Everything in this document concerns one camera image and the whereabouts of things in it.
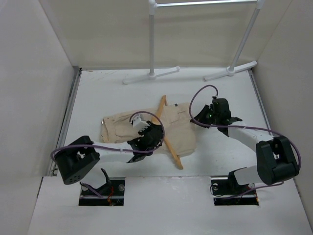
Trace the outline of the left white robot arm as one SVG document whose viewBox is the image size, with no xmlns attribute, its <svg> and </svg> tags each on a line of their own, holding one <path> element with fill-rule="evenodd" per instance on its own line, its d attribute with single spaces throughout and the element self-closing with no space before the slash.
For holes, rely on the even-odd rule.
<svg viewBox="0 0 313 235">
<path fill-rule="evenodd" d="M 162 146 L 165 130 L 162 124 L 150 121 L 142 122 L 144 127 L 138 131 L 139 137 L 123 143 L 109 145 L 96 144 L 89 136 L 81 136 L 71 144 L 53 150 L 51 159 L 57 164 L 65 185 L 79 182 L 87 188 L 87 195 L 104 198 L 112 189 L 112 183 L 105 171 L 101 169 L 106 179 L 98 178 L 93 186 L 81 182 L 87 174 L 100 162 L 137 163 L 145 157 L 153 155 Z"/>
</svg>

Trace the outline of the wooden clothes hanger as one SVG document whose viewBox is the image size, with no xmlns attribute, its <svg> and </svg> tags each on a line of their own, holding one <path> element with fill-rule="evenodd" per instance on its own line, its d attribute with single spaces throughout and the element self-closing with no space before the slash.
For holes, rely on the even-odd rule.
<svg viewBox="0 0 313 235">
<path fill-rule="evenodd" d="M 166 98 L 166 95 L 163 95 L 161 100 L 160 100 L 160 104 L 159 104 L 159 107 L 158 107 L 158 110 L 157 112 L 155 113 L 155 115 L 160 119 L 161 117 L 161 114 L 162 114 L 162 111 L 163 111 L 163 108 L 164 106 L 167 106 L 168 103 L 167 103 L 167 98 Z M 173 146 L 171 145 L 170 141 L 168 140 L 167 137 L 164 138 L 164 142 L 165 142 L 165 145 L 167 146 L 167 148 L 169 149 L 173 159 L 174 159 L 174 162 L 176 164 L 176 167 L 179 169 L 179 170 L 183 170 L 183 165 L 181 163 L 181 160 L 180 160 L 180 157 L 178 156 L 178 154 L 176 153 L 175 149 L 173 148 Z"/>
</svg>

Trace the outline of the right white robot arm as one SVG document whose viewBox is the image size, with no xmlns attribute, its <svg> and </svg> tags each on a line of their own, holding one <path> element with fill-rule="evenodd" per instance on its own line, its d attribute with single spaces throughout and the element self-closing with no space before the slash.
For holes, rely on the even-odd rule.
<svg viewBox="0 0 313 235">
<path fill-rule="evenodd" d="M 222 195 L 249 193 L 252 184 L 271 187 L 299 174 L 300 158 L 290 140 L 265 128 L 246 126 L 241 118 L 232 116 L 225 98 L 213 97 L 212 103 L 205 105 L 191 122 L 205 128 L 216 127 L 256 154 L 256 165 L 233 170 L 227 180 L 216 184 Z"/>
</svg>

